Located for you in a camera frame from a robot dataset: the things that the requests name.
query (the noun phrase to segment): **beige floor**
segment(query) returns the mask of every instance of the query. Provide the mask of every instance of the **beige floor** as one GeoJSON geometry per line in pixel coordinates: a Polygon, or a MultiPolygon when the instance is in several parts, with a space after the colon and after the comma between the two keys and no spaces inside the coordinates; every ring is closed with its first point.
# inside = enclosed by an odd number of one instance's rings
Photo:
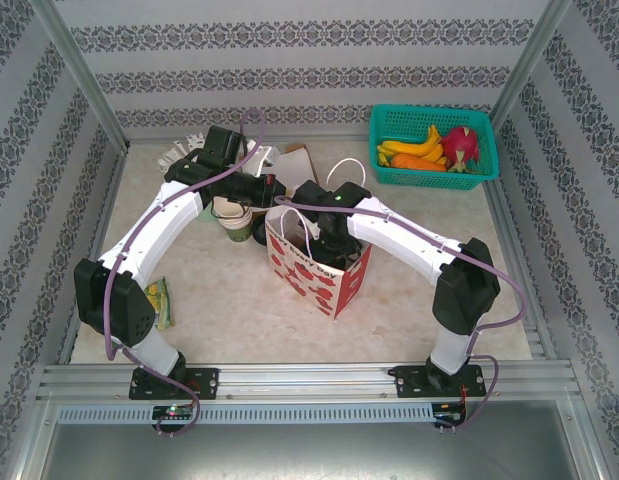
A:
{"type": "MultiPolygon", "coordinates": [[[[131,147],[104,248],[116,243],[153,199],[162,176],[158,156],[170,145],[131,147]]],[[[368,160],[366,142],[314,142],[309,152],[321,182],[345,157],[368,160]]],[[[330,186],[358,181],[354,164],[334,173],[330,186]]],[[[504,261],[484,192],[378,184],[367,188],[389,207],[450,238],[476,236],[504,261]]],[[[153,278],[167,277],[176,325],[167,340],[195,363],[405,362],[425,360],[438,324],[431,314],[433,287],[411,268],[375,248],[364,284],[334,322],[269,270],[266,249],[231,242],[217,223],[192,222],[160,261],[153,278]]],[[[502,285],[487,322],[517,311],[502,285]]],[[[475,353],[530,359],[521,324],[485,332],[475,353]]],[[[106,363],[103,338],[81,325],[72,363],[106,363]]]]}

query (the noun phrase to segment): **teal basket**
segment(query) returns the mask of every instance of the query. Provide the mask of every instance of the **teal basket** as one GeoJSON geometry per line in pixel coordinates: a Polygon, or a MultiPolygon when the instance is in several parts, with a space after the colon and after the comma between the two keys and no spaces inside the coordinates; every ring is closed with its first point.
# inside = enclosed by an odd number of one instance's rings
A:
{"type": "Polygon", "coordinates": [[[380,183],[415,187],[471,190],[485,180],[498,176],[498,153],[489,117],[475,110],[413,107],[409,105],[376,105],[369,125],[369,160],[380,183]],[[454,127],[469,127],[478,134],[480,161],[468,163],[478,173],[427,172],[378,165],[376,147],[385,140],[422,143],[430,125],[435,125],[443,137],[454,127]]]}

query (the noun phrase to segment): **paper bag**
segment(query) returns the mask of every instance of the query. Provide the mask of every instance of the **paper bag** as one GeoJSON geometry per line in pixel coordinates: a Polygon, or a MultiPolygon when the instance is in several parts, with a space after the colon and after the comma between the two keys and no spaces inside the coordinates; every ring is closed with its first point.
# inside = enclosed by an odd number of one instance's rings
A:
{"type": "Polygon", "coordinates": [[[298,225],[298,217],[290,211],[280,219],[288,207],[270,209],[265,217],[269,264],[285,283],[314,304],[322,313],[334,319],[360,289],[367,270],[371,245],[362,243],[360,258],[347,270],[338,270],[315,262],[302,253],[289,239],[302,238],[305,233],[298,225]]]}

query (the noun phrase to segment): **patterned wallpaper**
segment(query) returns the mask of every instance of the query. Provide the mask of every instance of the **patterned wallpaper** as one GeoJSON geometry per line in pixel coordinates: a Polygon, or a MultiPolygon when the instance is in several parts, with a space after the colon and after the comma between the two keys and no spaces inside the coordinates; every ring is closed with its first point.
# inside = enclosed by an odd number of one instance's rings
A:
{"type": "Polygon", "coordinates": [[[126,134],[156,140],[236,125],[253,106],[282,135],[365,134],[371,106],[383,102],[488,111],[546,3],[56,5],[126,134]]]}
{"type": "Polygon", "coordinates": [[[0,1],[0,478],[73,312],[117,152],[25,0],[0,1]]]}
{"type": "Polygon", "coordinates": [[[499,147],[553,341],[619,478],[619,1],[570,6],[499,147]]]}

